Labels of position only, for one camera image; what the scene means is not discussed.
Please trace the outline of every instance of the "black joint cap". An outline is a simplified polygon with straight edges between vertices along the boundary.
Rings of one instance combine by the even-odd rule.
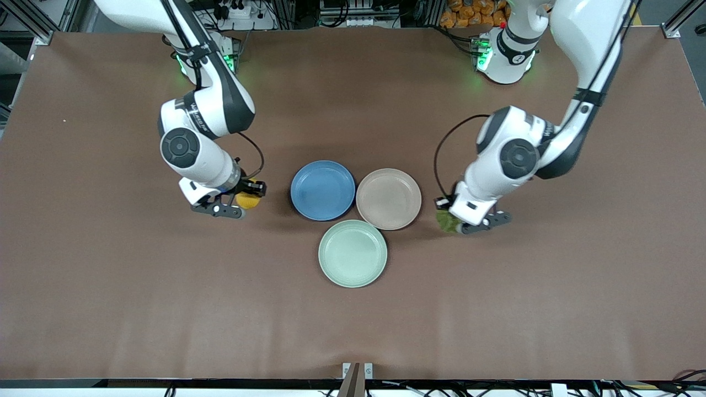
[[[188,168],[196,162],[201,149],[196,133],[190,129],[173,129],[162,138],[160,147],[164,159],[178,168]]]
[[[513,139],[500,150],[503,174],[519,179],[532,172],[537,164],[537,149],[525,139]]]

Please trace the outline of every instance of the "plate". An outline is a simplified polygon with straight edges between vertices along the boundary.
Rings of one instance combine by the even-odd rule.
[[[407,173],[393,168],[373,171],[356,194],[360,216],[381,230],[402,229],[419,215],[421,191]]]
[[[362,220],[333,225],[318,245],[318,262],[329,280],[346,288],[364,287],[382,274],[388,245],[379,230]]]
[[[335,161],[320,160],[303,166],[289,191],[294,207],[312,220],[332,220],[353,204],[353,175]]]

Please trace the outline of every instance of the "orange bag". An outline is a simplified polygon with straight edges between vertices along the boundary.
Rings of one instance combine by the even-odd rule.
[[[468,20],[468,23],[470,25],[478,25],[479,23],[481,23],[481,13],[473,14],[471,19]]]
[[[473,12],[473,7],[471,6],[463,6],[458,11],[458,17],[463,19],[470,19],[473,14],[475,14],[475,12]]]
[[[442,28],[451,29],[456,24],[456,13],[451,11],[444,11],[439,19],[439,26]]]
[[[502,11],[495,11],[493,13],[493,26],[500,26],[503,22],[507,22],[505,14]]]
[[[456,18],[456,28],[465,28],[466,26],[468,26],[467,19]]]
[[[481,14],[492,15],[495,11],[495,2],[493,0],[480,0],[481,3]]]
[[[463,7],[463,0],[447,0],[446,3],[453,12],[458,12]]]

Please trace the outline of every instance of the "beige plate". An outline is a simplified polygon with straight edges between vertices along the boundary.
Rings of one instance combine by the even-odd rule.
[[[360,182],[356,207],[360,216],[378,229],[402,229],[419,214],[421,191],[407,173],[383,168]]]

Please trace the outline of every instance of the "green sponge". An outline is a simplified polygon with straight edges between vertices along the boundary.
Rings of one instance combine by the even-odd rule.
[[[448,210],[436,210],[436,222],[444,232],[456,233],[458,225],[462,223],[461,219],[451,215]]]

